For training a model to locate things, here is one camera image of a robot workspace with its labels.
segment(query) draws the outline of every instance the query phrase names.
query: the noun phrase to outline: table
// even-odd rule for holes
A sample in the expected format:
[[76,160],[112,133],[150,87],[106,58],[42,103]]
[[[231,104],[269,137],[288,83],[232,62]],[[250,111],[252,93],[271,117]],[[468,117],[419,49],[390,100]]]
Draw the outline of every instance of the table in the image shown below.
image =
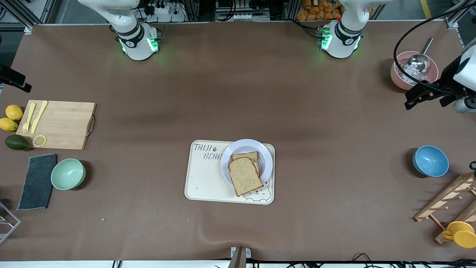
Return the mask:
[[[53,190],[47,209],[17,211],[23,222],[0,259],[213,259],[232,246],[262,260],[473,257],[475,249],[435,243],[440,230],[430,220],[412,219],[469,171],[476,147],[474,116],[438,101],[405,110],[389,68],[414,24],[371,21],[342,60],[318,52],[292,23],[169,25],[160,54],[143,62],[124,56],[107,26],[35,26],[13,64],[32,92],[6,87],[0,107],[96,102],[97,123],[84,151],[14,152],[1,143],[0,193],[13,207],[29,156],[77,158],[89,175],[79,190]],[[462,50],[457,33],[435,21],[401,51],[428,37],[441,69]],[[274,202],[186,199],[190,144],[241,138],[276,148]],[[426,144],[448,155],[446,176],[421,178],[411,168],[414,148]],[[451,221],[473,200],[435,214]]]

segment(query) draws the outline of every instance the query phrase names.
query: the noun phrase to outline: yellow plastic fork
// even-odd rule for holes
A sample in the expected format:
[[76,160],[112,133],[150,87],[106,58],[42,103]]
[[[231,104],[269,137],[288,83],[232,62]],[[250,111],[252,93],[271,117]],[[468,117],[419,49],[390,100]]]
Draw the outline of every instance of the yellow plastic fork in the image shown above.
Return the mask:
[[30,121],[33,117],[33,112],[35,111],[36,103],[30,104],[30,109],[28,110],[28,118],[25,124],[23,124],[23,134],[28,134],[28,128],[30,127]]

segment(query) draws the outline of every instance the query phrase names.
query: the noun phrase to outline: gray cloth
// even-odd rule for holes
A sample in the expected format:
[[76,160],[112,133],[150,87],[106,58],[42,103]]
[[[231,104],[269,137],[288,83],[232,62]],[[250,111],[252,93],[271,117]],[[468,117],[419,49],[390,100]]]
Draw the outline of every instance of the gray cloth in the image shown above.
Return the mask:
[[53,188],[50,177],[55,166],[56,154],[29,158],[28,172],[17,210],[33,210],[48,206]]

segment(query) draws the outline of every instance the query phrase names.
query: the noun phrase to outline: toast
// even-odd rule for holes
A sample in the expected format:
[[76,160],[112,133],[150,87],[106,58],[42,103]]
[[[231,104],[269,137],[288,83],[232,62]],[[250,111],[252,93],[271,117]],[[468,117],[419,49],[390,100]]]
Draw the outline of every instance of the toast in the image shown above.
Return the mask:
[[249,157],[240,157],[231,161],[228,170],[238,197],[264,186],[253,161]]
[[261,166],[259,165],[258,162],[258,152],[251,152],[251,153],[246,153],[246,154],[237,154],[237,155],[231,155],[231,160],[237,160],[238,158],[242,157],[248,157],[253,161],[253,164],[255,164],[256,170],[258,171],[258,176],[261,177]]

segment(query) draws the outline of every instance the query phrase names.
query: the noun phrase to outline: yellow plastic knife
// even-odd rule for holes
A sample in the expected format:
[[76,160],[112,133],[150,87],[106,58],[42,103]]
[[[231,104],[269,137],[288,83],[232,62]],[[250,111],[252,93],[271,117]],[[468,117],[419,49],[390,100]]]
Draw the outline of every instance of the yellow plastic knife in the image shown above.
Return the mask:
[[41,104],[40,113],[38,113],[37,118],[33,120],[33,125],[31,126],[32,134],[35,134],[36,127],[38,126],[38,122],[40,121],[41,115],[43,115],[43,112],[46,109],[46,105],[48,105],[48,101],[43,101],[43,103]]

